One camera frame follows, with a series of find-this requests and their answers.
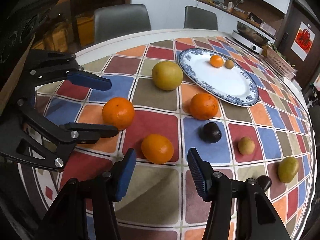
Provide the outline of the dark chair far left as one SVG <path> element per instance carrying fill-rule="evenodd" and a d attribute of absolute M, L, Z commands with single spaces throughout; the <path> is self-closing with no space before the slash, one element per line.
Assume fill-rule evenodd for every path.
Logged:
<path fill-rule="evenodd" d="M 192 7 L 185 7 L 184 28 L 217 30 L 217 16 L 215 13 Z"/>

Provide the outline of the blue white porcelain plate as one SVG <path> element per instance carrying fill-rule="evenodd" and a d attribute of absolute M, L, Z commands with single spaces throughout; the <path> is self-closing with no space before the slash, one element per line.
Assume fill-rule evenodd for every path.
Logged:
<path fill-rule="evenodd" d="M 189 79 L 217 98 L 241 107 L 258 103 L 259 90 L 249 73 L 236 62 L 232 69 L 212 66 L 210 58 L 214 55 L 230 59 L 212 50 L 191 48 L 180 52 L 177 61 Z"/>

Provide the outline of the white induction cooker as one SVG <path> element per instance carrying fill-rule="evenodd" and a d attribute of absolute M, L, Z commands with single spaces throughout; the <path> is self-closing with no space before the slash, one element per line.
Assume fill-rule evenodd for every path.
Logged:
<path fill-rule="evenodd" d="M 234 30 L 232 32 L 232 38 L 256 54 L 262 54 L 262 52 L 263 52 L 263 46 L 259 46 L 255 43 L 251 42 L 250 40 L 244 38 L 243 36 L 241 36 L 238 33 L 237 30 Z"/>

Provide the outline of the dark chair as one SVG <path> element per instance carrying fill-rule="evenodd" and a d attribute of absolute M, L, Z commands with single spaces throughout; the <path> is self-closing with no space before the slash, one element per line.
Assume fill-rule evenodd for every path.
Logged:
<path fill-rule="evenodd" d="M 215 13 L 192 7 L 185 7 L 184 28 L 217 30 L 217 16 Z"/>
<path fill-rule="evenodd" d="M 94 12 L 94 42 L 150 31 L 148 11 L 143 4 L 122 4 L 99 8 Z"/>

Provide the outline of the dark chair near left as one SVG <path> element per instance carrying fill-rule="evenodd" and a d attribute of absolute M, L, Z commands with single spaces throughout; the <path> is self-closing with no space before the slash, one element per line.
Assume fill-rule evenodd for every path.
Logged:
<path fill-rule="evenodd" d="M 143 4 L 122 4 L 99 8 L 94 12 L 94 42 L 150 31 L 148 11 Z"/>

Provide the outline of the small tan fruit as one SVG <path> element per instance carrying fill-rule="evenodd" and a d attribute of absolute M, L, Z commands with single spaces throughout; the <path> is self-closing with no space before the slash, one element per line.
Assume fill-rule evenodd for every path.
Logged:
<path fill-rule="evenodd" d="M 242 137 L 238 142 L 238 150 L 242 155 L 250 155 L 255 150 L 255 142 L 250 137 Z"/>
<path fill-rule="evenodd" d="M 234 67 L 234 62 L 230 59 L 225 61 L 225 67 L 228 69 L 232 69 Z"/>

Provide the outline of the colourful checkered tablecloth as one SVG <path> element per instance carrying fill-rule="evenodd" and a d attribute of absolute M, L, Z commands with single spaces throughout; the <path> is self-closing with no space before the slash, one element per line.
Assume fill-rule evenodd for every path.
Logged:
<path fill-rule="evenodd" d="M 188 111 L 191 98 L 202 89 L 189 79 L 171 92 L 153 85 L 151 70 L 159 61 L 176 61 L 180 52 L 206 48 L 231 57 L 257 84 L 259 101 L 244 108 L 220 101 L 213 118 L 222 137 L 209 144 L 197 130 L 202 121 Z M 72 121 L 103 122 L 101 111 L 114 97 L 130 100 L 135 107 L 132 125 L 113 138 L 94 145 L 79 145 L 62 173 L 20 165 L 27 194 L 37 213 L 46 213 L 69 178 L 96 177 L 121 159 L 128 148 L 137 152 L 137 165 L 123 200 L 115 205 L 123 239 L 200 239 L 210 204 L 197 194 L 187 164 L 186 152 L 195 147 L 203 160 L 229 178 L 245 180 L 267 175 L 272 186 L 267 191 L 290 237 L 299 239 L 313 198 L 315 147 L 311 122 L 295 94 L 262 59 L 237 46 L 231 39 L 218 37 L 173 38 L 152 42 L 143 38 L 132 43 L 92 46 L 77 53 L 77 62 L 86 71 L 112 81 L 106 92 L 55 82 L 37 91 L 37 110 L 56 125 Z M 174 155 L 164 164 L 148 161 L 141 151 L 142 140 L 160 134 L 174 146 Z M 238 142 L 250 137 L 255 150 L 242 155 Z M 290 183 L 277 175 L 286 157 L 299 162 Z"/>

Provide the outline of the small orange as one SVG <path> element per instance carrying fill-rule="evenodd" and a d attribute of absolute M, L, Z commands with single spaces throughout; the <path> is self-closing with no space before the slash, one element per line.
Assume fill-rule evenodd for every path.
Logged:
<path fill-rule="evenodd" d="M 224 60 L 219 55 L 212 55 L 209 62 L 215 68 L 220 68 L 224 65 Z"/>

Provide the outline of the pink basket with greens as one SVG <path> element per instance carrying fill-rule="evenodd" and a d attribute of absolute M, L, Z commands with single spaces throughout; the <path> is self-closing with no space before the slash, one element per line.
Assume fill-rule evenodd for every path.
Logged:
<path fill-rule="evenodd" d="M 296 76 L 296 70 L 288 62 L 286 62 L 277 51 L 271 46 L 264 45 L 262 54 L 271 67 L 278 72 L 281 76 L 291 80 Z"/>

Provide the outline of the red fu door poster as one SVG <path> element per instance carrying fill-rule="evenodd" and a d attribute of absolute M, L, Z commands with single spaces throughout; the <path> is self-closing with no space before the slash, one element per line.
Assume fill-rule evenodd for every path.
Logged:
<path fill-rule="evenodd" d="M 306 25 L 301 22 L 298 31 L 296 33 L 295 39 L 291 46 L 291 50 L 302 60 L 305 61 L 308 53 L 311 50 L 313 41 L 315 39 L 315 34 L 311 30 L 311 25 Z"/>

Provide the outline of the large yellow pear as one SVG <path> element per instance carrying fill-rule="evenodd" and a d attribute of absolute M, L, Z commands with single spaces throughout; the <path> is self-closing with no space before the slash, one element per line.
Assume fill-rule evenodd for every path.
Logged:
<path fill-rule="evenodd" d="M 152 81 L 162 90 L 175 90 L 183 81 L 183 71 L 180 66 L 171 61 L 162 61 L 152 69 Z"/>

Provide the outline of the large orange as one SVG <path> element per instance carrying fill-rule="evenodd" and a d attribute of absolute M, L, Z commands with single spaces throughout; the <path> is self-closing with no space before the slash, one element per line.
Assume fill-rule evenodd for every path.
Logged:
<path fill-rule="evenodd" d="M 208 93 L 198 93 L 190 101 L 189 112 L 195 119 L 209 120 L 215 117 L 218 111 L 218 100 Z"/>

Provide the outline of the dark plum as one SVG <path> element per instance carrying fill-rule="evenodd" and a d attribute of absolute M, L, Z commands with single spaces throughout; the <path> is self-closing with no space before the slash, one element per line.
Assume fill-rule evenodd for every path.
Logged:
<path fill-rule="evenodd" d="M 266 192 L 272 185 L 272 180 L 267 175 L 261 175 L 257 178 L 257 183 L 262 188 L 264 192 Z"/>
<path fill-rule="evenodd" d="M 222 133 L 215 122 L 208 122 L 200 128 L 200 138 L 207 143 L 216 143 L 220 141 Z"/>

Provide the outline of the steel pot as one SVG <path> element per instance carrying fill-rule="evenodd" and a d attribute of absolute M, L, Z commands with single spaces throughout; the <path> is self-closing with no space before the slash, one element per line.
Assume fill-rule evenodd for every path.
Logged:
<path fill-rule="evenodd" d="M 252 29 L 251 27 L 241 23 L 237 22 L 237 31 L 238 33 L 243 36 L 244 38 L 250 40 L 251 42 L 259 45 L 264 46 L 269 42 L 269 39 Z"/>

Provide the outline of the white lower cabinets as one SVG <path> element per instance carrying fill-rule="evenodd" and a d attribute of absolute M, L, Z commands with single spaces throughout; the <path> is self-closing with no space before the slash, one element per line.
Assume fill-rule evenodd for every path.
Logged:
<path fill-rule="evenodd" d="M 182 29 L 184 27 L 185 7 L 189 5 L 213 12 L 217 16 L 218 31 L 230 34 L 236 30 L 237 23 L 241 22 L 266 37 L 272 43 L 276 40 L 271 35 L 266 34 L 240 18 L 196 0 L 130 0 L 130 3 L 145 5 L 152 30 Z"/>

